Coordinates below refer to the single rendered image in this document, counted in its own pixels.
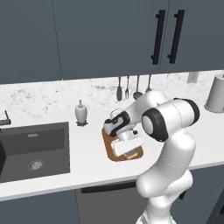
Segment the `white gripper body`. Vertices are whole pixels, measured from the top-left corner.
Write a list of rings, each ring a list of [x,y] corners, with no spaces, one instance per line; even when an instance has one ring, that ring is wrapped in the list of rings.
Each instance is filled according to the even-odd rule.
[[[144,143],[144,140],[138,136],[132,136],[126,140],[117,138],[111,143],[112,151],[115,156],[120,157],[121,155],[138,148]]]

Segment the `hanging dark ladle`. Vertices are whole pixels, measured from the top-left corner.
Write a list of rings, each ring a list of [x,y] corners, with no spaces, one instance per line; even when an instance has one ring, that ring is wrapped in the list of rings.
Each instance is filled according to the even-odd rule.
[[[137,76],[138,80],[136,81],[136,84],[139,85],[139,79],[140,79],[140,75]],[[133,98],[136,100],[138,99],[140,96],[142,95],[141,92],[138,91],[138,89],[136,89],[136,91],[133,94]]]

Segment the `dark grey sink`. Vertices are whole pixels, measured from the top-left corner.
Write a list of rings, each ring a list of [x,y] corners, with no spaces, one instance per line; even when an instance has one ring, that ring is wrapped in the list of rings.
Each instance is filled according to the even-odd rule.
[[[69,172],[68,122],[0,130],[0,183]]]

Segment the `white soap dispenser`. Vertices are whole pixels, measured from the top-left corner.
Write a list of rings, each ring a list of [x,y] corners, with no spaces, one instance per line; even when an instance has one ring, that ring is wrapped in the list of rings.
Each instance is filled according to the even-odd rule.
[[[75,107],[75,117],[77,123],[84,125],[87,123],[88,110],[87,107],[82,103],[82,100],[79,100],[79,104]]]

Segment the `grey wall socket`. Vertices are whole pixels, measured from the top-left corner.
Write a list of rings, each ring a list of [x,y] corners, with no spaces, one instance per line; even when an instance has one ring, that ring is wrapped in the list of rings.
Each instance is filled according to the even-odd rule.
[[[188,79],[187,82],[188,83],[196,83],[199,77],[199,73],[198,72],[190,72],[188,74]]]

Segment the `black tap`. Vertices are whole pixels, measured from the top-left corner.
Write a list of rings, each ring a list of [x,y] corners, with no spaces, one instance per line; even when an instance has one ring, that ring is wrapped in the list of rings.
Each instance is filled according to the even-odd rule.
[[[11,125],[11,119],[8,116],[7,111],[4,111],[6,118],[4,120],[0,120],[0,126]]]

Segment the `yellow sponge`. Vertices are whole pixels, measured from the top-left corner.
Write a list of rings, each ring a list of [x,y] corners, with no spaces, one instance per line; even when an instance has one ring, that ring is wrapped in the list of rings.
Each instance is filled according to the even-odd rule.
[[[126,160],[130,160],[138,155],[138,149],[131,150],[125,153],[123,156]]]

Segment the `white paper towel roll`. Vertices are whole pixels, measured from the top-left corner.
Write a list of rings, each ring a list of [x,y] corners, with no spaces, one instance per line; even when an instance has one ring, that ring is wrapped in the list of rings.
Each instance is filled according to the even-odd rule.
[[[213,113],[224,113],[224,74],[216,74],[213,79],[205,109]]]

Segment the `hanging dark spoon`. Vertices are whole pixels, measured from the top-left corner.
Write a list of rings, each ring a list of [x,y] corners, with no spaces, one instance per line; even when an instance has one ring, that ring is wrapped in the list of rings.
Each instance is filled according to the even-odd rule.
[[[147,86],[147,88],[145,90],[145,93],[151,91],[151,76],[152,76],[152,74],[149,74],[148,86]]]

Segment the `hanging dark fork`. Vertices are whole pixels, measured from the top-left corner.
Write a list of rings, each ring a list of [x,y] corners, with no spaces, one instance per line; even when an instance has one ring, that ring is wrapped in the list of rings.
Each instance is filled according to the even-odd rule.
[[[130,76],[127,75],[127,85],[126,85],[126,89],[125,89],[125,99],[126,100],[129,99],[129,83],[130,83]]]

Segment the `grey dishwasher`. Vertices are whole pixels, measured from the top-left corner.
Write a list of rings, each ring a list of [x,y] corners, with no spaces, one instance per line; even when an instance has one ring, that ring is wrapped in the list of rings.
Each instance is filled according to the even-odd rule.
[[[75,193],[80,224],[136,224],[147,204],[136,187],[95,193],[77,189]]]

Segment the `blue-grey base cupboard door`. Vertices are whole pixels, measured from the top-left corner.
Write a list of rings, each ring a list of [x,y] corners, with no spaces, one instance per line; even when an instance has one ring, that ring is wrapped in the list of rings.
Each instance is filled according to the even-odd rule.
[[[207,223],[222,187],[224,165],[192,170],[192,176],[192,187],[171,208],[172,218],[177,224]]]
[[[75,192],[1,201],[0,224],[80,224]]]

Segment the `brown wooden cutting board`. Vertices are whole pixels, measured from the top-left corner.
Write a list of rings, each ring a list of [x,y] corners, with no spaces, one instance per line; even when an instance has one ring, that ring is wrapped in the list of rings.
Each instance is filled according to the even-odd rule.
[[[103,142],[104,142],[104,145],[105,145],[105,148],[106,148],[108,158],[110,160],[114,161],[114,162],[120,162],[120,161],[126,160],[124,158],[124,156],[120,156],[120,157],[115,156],[113,151],[112,151],[111,143],[114,140],[116,140],[116,137],[108,136],[104,129],[101,130],[101,134],[102,134],[102,138],[103,138]],[[130,160],[139,159],[144,155],[144,151],[143,151],[143,148],[141,146],[139,146],[137,149],[138,149],[138,155],[136,157],[130,159]]]

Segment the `hanging dark spatula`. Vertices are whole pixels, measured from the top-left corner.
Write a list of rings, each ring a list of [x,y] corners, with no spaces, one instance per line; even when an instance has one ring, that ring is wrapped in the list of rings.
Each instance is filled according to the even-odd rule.
[[[121,76],[118,77],[118,87],[116,90],[116,99],[120,102],[123,98],[123,91],[121,87]]]

